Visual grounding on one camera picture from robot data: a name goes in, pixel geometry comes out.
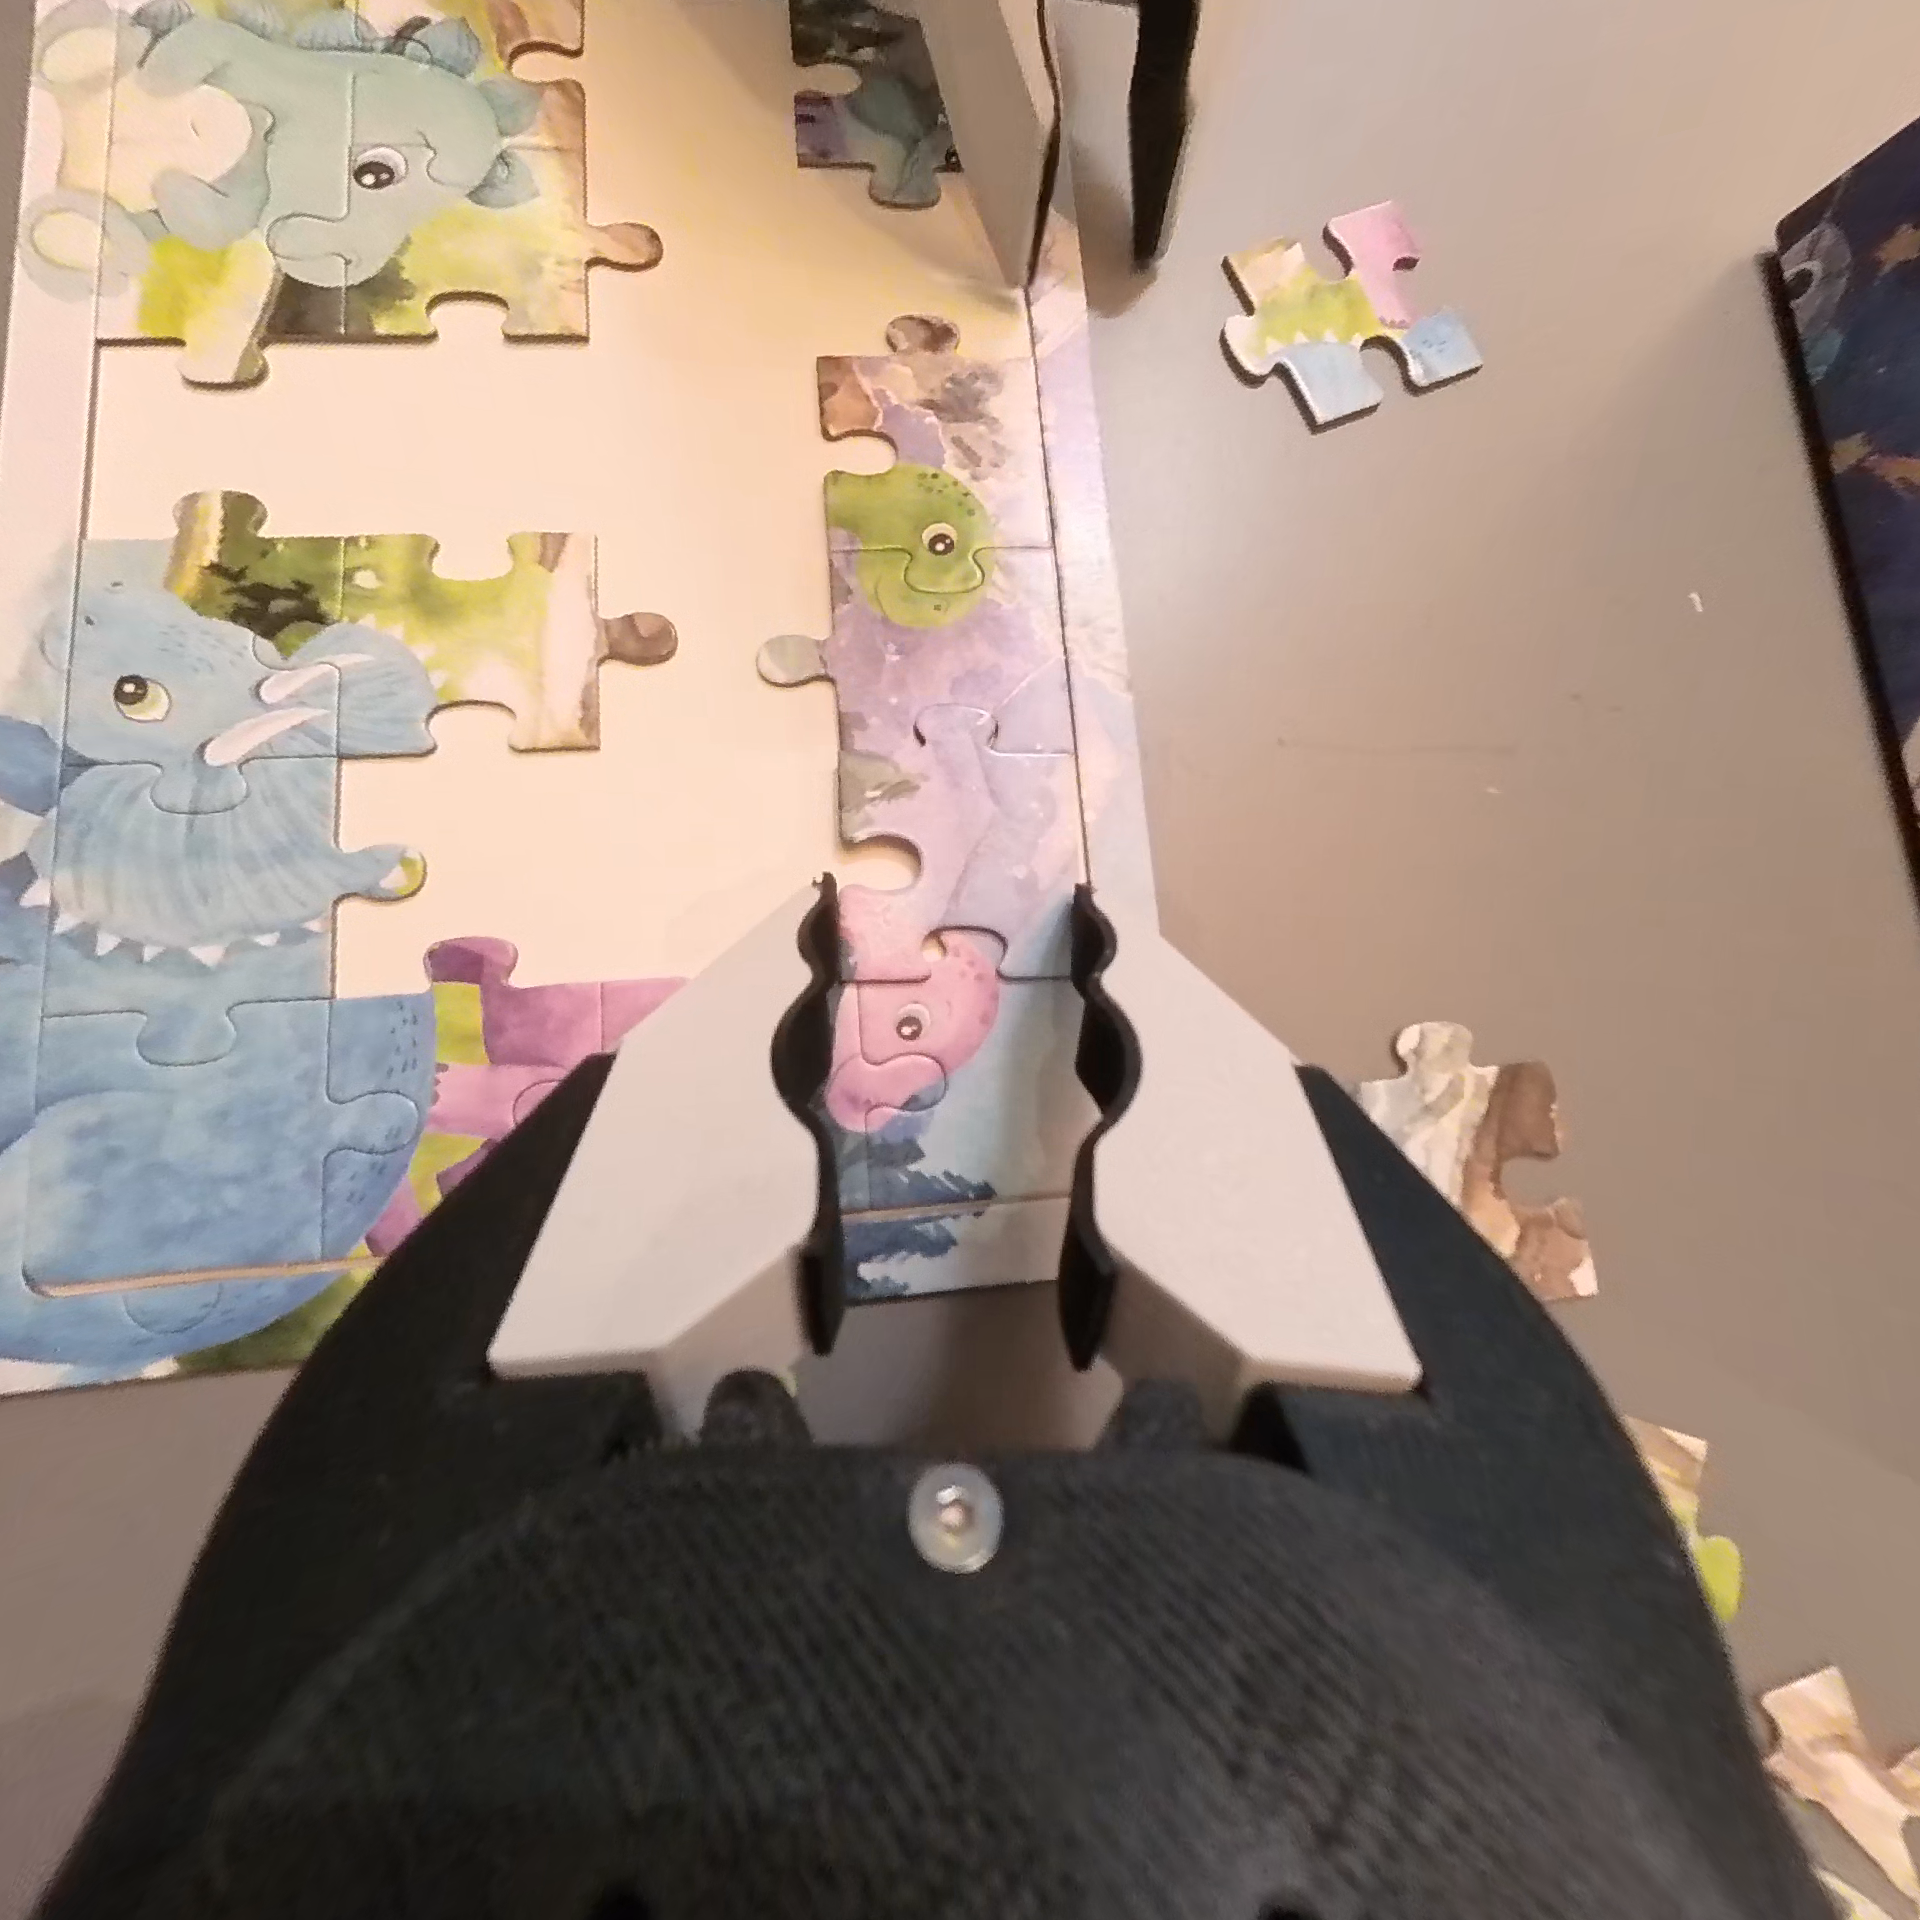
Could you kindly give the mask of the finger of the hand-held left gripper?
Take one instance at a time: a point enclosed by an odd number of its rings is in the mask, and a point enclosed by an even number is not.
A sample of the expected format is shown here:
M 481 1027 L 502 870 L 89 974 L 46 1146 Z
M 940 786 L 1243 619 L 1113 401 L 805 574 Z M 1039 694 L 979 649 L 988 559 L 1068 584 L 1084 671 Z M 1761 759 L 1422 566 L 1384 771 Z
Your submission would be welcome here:
M 1165 248 L 1175 185 L 1191 123 L 1191 71 L 1199 3 L 1137 3 L 1136 56 L 1126 93 L 1131 168 L 1131 262 L 1153 265 Z
M 1048 6 L 928 3 L 928 56 L 999 272 L 1028 287 L 1063 131 Z

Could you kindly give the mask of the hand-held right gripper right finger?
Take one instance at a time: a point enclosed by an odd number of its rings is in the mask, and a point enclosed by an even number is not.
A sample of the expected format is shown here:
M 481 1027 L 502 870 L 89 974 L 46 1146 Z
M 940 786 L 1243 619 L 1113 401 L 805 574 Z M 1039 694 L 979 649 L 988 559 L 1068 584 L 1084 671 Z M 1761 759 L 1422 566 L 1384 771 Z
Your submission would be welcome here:
M 1269 1386 L 1416 1389 L 1292 1049 L 1089 885 L 1072 891 L 1069 981 L 1094 1109 L 1059 1264 L 1072 1369 L 1183 1386 L 1212 1437 Z

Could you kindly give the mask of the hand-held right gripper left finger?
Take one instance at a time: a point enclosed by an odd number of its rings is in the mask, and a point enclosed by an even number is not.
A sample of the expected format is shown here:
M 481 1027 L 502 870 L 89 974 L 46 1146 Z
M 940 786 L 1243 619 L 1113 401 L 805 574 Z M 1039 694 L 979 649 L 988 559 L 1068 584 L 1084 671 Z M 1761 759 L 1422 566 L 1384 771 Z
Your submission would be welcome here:
M 494 1375 L 635 1371 L 665 1422 L 697 1425 L 724 1377 L 832 1352 L 838 968 L 822 877 L 624 1035 L 492 1337 Z

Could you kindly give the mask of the purple blue green puzzle piece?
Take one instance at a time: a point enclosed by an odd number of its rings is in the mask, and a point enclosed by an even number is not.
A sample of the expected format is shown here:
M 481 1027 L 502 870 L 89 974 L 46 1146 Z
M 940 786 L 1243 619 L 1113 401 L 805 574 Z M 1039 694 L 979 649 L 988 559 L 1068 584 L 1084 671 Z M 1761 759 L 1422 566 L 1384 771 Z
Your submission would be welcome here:
M 497 1141 L 608 1045 L 604 983 L 521 989 L 516 963 L 516 947 L 494 937 L 424 952 L 436 1021 L 430 1135 Z

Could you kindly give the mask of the pink dinosaur head puzzle piece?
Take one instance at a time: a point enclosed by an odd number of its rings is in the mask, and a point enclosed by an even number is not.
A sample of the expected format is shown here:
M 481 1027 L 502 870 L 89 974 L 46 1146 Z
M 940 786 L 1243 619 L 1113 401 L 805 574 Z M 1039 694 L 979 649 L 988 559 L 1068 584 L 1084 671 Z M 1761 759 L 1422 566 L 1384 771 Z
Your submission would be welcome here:
M 822 1111 L 849 1211 L 1068 1193 L 1093 1123 L 1072 1071 L 1080 1000 L 999 963 L 991 936 L 948 930 L 923 978 L 840 990 Z

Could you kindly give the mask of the pastel purple pink puzzle piece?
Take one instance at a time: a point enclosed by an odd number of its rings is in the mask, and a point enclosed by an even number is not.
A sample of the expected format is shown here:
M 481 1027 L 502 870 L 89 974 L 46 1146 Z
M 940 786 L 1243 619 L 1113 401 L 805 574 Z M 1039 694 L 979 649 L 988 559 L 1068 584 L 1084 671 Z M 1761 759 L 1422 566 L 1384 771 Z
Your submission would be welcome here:
M 843 887 L 845 978 L 923 981 L 928 943 L 951 934 L 993 937 L 1005 978 L 1068 976 L 1084 858 L 1077 761 L 1072 753 L 1005 753 L 996 736 L 990 713 L 936 704 L 889 743 L 840 747 L 845 843 L 900 843 L 918 861 L 904 887 Z

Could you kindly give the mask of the dinosaur puzzle tray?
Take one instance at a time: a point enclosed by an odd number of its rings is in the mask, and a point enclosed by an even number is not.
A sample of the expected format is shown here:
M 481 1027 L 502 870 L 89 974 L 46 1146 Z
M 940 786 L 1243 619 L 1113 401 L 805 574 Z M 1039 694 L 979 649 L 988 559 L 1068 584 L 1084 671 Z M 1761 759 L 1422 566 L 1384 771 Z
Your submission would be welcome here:
M 35 6 L 35 31 L 53 6 Z M 830 631 L 825 478 L 883 473 L 885 439 L 827 439 L 817 360 L 885 351 L 929 314 L 969 353 L 1025 353 L 1039 378 L 1052 559 L 1072 697 L 1080 837 L 1109 877 L 1148 881 L 1137 771 L 1103 527 L 1087 309 L 1069 203 L 1039 275 L 1000 277 L 969 183 L 886 208 L 863 169 L 798 163 L 785 6 L 585 6 L 576 57 L 519 56 L 472 78 L 478 37 L 444 18 L 364 40 L 325 16 L 291 42 L 352 77 L 347 289 L 391 265 L 438 210 L 509 208 L 527 179 L 507 143 L 537 80 L 585 94 L 587 219 L 646 225 L 645 272 L 589 267 L 587 338 L 515 341 L 486 299 L 446 299 L 421 341 L 277 344 L 263 383 L 188 386 L 171 345 L 102 345 L 89 299 L 43 294 L 13 258 L 5 386 L 5 1395 L 118 1386 L 303 1359 L 349 1296 L 495 1141 L 422 1136 L 381 1218 L 342 1257 L 38 1290 L 22 1275 L 9 1151 L 31 1126 L 43 939 L 22 930 L 28 850 L 73 776 L 54 662 L 89 541 L 173 530 L 191 491 L 256 497 L 279 538 L 424 536 L 438 571 L 486 578 L 515 533 L 597 541 L 597 603 L 660 614 L 679 653 L 598 671 L 592 753 L 516 753 L 512 717 L 438 707 L 414 759 L 337 761 L 337 843 L 422 855 L 406 898 L 344 898 L 326 997 L 430 993 L 424 952 L 515 945 L 521 989 L 692 981 L 820 870 L 900 889 L 900 843 L 848 847 L 832 683 L 757 673 L 781 634 Z M 53 117 L 31 106 L 16 207 L 41 183 Z M 1064 1197 L 849 1211 L 854 1303 L 1039 1282 Z

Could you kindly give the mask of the teal dinosaur puzzle piece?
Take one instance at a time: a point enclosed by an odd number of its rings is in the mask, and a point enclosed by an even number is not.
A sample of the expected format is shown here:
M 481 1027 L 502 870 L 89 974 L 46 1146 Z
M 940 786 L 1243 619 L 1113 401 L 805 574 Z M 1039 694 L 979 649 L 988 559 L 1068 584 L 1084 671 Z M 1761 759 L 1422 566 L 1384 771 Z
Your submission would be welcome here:
M 519 56 L 576 57 L 585 48 L 582 3 L 283 6 L 283 14 L 296 31 L 325 16 L 352 18 L 364 40 L 383 42 L 457 18 L 478 37 L 476 80 L 507 78 Z M 646 225 L 587 219 L 585 90 L 576 80 L 537 80 L 533 90 L 537 115 L 507 143 L 524 163 L 527 199 L 438 210 L 392 264 L 337 294 L 279 275 L 260 344 L 421 341 L 433 335 L 430 314 L 446 299 L 500 304 L 502 335 L 515 341 L 585 341 L 589 267 L 645 272 L 663 246 Z

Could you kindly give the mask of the blue white puzzle piece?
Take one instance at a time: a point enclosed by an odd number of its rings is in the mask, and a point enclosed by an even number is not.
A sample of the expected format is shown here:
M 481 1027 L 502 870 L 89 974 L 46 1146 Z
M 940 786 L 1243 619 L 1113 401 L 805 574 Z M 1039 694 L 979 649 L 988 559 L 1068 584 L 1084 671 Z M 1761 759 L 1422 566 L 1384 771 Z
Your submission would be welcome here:
M 207 1066 L 235 1014 L 321 1001 L 344 898 L 424 882 L 414 848 L 337 843 L 337 761 L 95 765 L 28 850 L 22 930 L 43 939 L 41 1021 L 132 1018 L 155 1066 Z

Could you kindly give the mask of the pale blue purple puzzle piece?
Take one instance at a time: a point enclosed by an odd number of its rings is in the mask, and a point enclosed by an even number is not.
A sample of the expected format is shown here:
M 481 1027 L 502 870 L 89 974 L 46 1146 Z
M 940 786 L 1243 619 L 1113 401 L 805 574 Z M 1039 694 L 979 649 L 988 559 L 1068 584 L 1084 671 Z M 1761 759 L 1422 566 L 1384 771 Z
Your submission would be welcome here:
M 928 42 L 909 6 L 788 3 L 796 67 L 843 67 L 853 90 L 798 90 L 796 151 L 806 169 L 863 169 L 886 208 L 932 208 L 960 171 Z

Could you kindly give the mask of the brown grey puzzle piece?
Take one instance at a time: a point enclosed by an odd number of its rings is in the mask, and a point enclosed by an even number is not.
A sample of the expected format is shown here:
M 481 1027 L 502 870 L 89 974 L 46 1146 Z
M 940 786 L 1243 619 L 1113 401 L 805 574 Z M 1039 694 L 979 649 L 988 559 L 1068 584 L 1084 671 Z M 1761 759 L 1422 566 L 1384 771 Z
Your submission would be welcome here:
M 1582 1208 L 1540 1205 L 1507 1190 L 1510 1162 L 1553 1162 L 1565 1141 L 1547 1064 L 1487 1066 L 1457 1022 L 1405 1024 L 1391 1040 L 1398 1072 L 1359 1081 L 1366 1118 L 1545 1303 L 1589 1302 L 1597 1266 Z

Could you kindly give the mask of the pink yellow blue puzzle piece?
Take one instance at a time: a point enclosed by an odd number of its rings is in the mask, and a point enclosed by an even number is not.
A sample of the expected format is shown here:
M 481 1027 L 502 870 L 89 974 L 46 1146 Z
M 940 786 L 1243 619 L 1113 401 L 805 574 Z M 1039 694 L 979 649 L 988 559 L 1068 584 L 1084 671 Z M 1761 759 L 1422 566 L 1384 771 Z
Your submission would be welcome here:
M 1243 383 L 1283 378 L 1310 431 L 1326 433 L 1381 405 L 1384 390 L 1366 365 L 1373 347 L 1391 354 L 1409 393 L 1481 374 L 1467 323 L 1449 307 L 1416 311 L 1403 291 L 1424 253 L 1400 203 L 1339 214 L 1323 235 L 1341 264 L 1335 277 L 1285 235 L 1222 256 L 1239 311 L 1222 321 L 1219 341 Z

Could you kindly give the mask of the green dinosaur head puzzle piece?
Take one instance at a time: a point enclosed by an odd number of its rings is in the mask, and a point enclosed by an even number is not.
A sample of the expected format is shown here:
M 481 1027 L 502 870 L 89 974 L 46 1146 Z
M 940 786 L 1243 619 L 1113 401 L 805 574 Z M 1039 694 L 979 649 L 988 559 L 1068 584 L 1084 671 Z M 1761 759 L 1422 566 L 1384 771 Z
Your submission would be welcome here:
M 969 353 L 941 317 L 889 321 L 885 351 L 822 354 L 830 441 L 879 439 L 895 466 L 947 473 L 991 522 L 996 547 L 1052 547 L 1039 378 L 1025 353 Z

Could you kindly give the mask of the blue dinosaur body puzzle piece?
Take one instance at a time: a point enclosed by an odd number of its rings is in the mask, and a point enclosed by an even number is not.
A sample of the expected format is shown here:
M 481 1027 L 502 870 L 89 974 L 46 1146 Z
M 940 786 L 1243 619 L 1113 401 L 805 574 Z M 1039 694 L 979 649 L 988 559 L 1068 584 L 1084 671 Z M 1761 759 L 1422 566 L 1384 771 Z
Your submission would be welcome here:
M 414 1159 L 436 1080 L 430 993 L 244 1001 L 228 1049 L 157 1064 L 142 1015 L 41 1022 L 7 1153 L 22 1278 L 104 1290 L 352 1256 Z

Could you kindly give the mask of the green yellow puzzle piece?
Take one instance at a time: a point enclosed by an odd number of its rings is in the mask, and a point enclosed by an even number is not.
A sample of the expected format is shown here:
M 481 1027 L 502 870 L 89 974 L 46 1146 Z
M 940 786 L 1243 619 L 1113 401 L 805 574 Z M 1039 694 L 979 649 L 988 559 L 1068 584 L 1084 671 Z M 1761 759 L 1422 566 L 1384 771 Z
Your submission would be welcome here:
M 1695 1582 L 1719 1625 L 1737 1618 L 1743 1597 L 1743 1560 L 1737 1543 L 1701 1531 L 1697 1511 L 1709 1448 L 1702 1438 L 1628 1417 L 1623 1422 L 1643 1471 L 1654 1483 L 1668 1520 L 1687 1547 Z

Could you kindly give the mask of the illustrated puzzle box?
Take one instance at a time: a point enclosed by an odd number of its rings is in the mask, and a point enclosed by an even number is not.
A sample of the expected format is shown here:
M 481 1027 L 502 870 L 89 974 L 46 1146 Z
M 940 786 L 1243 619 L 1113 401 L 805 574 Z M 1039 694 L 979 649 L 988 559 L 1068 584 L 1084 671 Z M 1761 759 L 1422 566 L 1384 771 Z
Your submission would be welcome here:
M 1859 683 L 1917 877 L 1917 127 L 1819 189 L 1760 256 Z

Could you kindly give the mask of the peach purple puzzle piece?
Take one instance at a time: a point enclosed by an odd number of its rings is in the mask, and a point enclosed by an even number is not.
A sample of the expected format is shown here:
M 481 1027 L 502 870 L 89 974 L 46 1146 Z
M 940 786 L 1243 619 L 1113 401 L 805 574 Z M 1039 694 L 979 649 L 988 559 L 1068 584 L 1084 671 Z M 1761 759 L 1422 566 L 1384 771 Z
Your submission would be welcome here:
M 1773 1784 L 1816 1809 L 1912 1912 L 1917 1752 L 1880 1759 L 1838 1667 L 1764 1693 L 1760 1713 L 1772 1729 L 1764 1767 Z

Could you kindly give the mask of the pale blue yellow puzzle piece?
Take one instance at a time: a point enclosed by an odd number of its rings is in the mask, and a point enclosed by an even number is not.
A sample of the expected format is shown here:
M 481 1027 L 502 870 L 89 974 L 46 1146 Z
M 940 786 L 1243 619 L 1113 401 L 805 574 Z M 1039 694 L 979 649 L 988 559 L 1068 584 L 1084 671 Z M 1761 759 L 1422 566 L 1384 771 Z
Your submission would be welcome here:
M 349 326 L 352 77 L 267 7 L 53 6 L 31 42 L 53 117 L 19 265 L 89 299 L 100 345 L 171 345 L 240 392 L 275 345 Z

